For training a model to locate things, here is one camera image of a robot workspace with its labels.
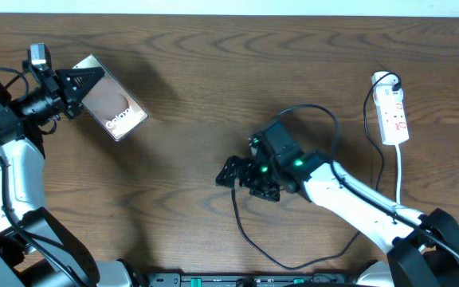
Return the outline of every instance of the power strip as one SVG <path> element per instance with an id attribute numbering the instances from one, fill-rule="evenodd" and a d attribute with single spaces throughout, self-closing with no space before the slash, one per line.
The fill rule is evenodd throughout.
<path id="1" fill-rule="evenodd" d="M 377 72 L 371 78 L 372 84 L 388 72 Z M 403 89 L 393 91 L 399 82 L 395 75 L 384 77 L 373 91 L 373 101 L 379 115 L 380 135 L 385 145 L 398 145 L 409 139 L 403 108 Z"/>

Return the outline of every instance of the white background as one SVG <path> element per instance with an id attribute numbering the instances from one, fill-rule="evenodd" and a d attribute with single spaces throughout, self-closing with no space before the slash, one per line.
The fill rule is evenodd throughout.
<path id="1" fill-rule="evenodd" d="M 459 17 L 459 0 L 0 0 L 0 12 Z"/>

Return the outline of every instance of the wooden table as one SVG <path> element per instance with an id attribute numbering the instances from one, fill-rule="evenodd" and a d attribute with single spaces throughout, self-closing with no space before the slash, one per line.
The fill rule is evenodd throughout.
<path id="1" fill-rule="evenodd" d="M 383 69 L 400 74 L 405 90 L 403 202 L 426 213 L 440 207 L 459 222 L 459 19 L 0 14 L 0 66 L 20 69 L 35 42 L 47 44 L 55 69 L 94 53 L 152 115 L 119 143 L 87 112 L 45 137 L 49 210 L 96 260 L 125 258 L 146 271 L 282 272 L 241 237 L 230 191 L 215 176 L 228 156 L 249 154 L 247 137 L 271 116 L 312 103 L 343 124 L 337 159 L 374 184 L 379 157 L 362 111 L 370 77 Z M 22 93 L 22 84 L 10 91 Z M 368 110 L 379 141 L 372 103 Z M 331 121 L 310 110 L 295 116 L 284 120 L 296 139 L 326 151 Z M 381 192 L 393 198 L 394 148 L 382 149 Z M 248 235 L 286 265 L 336 254 L 355 232 L 298 195 L 275 204 L 241 189 L 237 200 Z M 375 258 L 384 256 L 361 236 L 342 258 L 301 271 Z"/>

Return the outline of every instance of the rectangular metallic object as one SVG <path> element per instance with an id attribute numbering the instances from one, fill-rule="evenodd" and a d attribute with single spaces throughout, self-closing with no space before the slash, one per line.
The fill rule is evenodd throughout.
<path id="1" fill-rule="evenodd" d="M 87 56 L 73 68 L 95 67 L 104 69 L 104 77 L 81 102 L 112 138 L 118 141 L 149 116 L 95 55 Z"/>

